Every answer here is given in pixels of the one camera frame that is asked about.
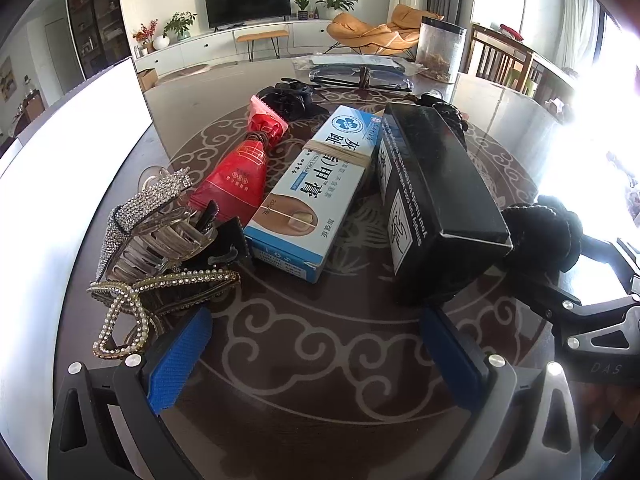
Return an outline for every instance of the blue rubber pad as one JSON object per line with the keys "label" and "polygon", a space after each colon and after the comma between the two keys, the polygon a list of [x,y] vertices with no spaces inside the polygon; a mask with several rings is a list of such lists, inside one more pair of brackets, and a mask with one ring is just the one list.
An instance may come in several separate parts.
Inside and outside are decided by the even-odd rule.
{"label": "blue rubber pad", "polygon": [[211,339],[212,324],[209,310],[201,308],[151,373],[146,398],[156,415],[175,404]]}
{"label": "blue rubber pad", "polygon": [[420,336],[438,367],[454,402],[476,412],[484,402],[485,388],[478,369],[460,343],[439,319],[435,310],[425,308],[420,316]]}

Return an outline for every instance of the blue and white medicine box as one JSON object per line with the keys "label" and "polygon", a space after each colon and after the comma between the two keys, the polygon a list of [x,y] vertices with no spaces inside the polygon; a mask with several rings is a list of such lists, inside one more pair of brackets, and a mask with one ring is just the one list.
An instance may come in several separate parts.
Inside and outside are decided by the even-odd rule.
{"label": "blue and white medicine box", "polygon": [[[340,106],[313,140],[371,156],[380,122]],[[304,148],[244,228],[253,256],[315,283],[365,169]]]}

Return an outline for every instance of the jar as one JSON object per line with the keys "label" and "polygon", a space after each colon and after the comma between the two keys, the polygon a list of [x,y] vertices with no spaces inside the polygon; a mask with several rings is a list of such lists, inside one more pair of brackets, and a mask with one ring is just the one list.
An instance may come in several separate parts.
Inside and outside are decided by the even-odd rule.
{"label": "jar", "polygon": [[466,28],[424,16],[415,62],[421,74],[436,81],[452,84],[462,62]]}

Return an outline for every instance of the black box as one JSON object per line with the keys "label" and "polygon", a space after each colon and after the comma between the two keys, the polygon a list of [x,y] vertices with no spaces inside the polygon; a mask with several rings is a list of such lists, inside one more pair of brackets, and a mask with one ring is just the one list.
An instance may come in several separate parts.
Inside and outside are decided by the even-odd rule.
{"label": "black box", "polygon": [[398,300],[439,306],[511,250],[509,230],[436,110],[389,103],[378,139]]}

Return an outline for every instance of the metal screw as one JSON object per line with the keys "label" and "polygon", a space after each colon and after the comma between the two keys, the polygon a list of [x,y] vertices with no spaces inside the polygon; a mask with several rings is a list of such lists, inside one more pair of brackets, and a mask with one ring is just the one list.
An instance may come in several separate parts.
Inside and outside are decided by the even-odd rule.
{"label": "metal screw", "polygon": [[140,357],[140,354],[131,354],[130,356],[127,356],[126,359],[124,359],[124,364],[126,364],[130,368],[138,366],[141,362],[142,357]]}
{"label": "metal screw", "polygon": [[501,355],[491,354],[489,356],[489,363],[491,364],[491,366],[494,366],[495,368],[502,368],[506,364],[506,361],[504,360],[504,357],[502,357]]}
{"label": "metal screw", "polygon": [[79,363],[77,361],[75,363],[71,363],[68,370],[71,375],[75,375],[80,372],[80,370],[82,370],[82,363]]}
{"label": "metal screw", "polygon": [[546,365],[546,370],[550,375],[558,376],[562,373],[562,366],[560,363],[556,363],[555,361],[549,361]]}

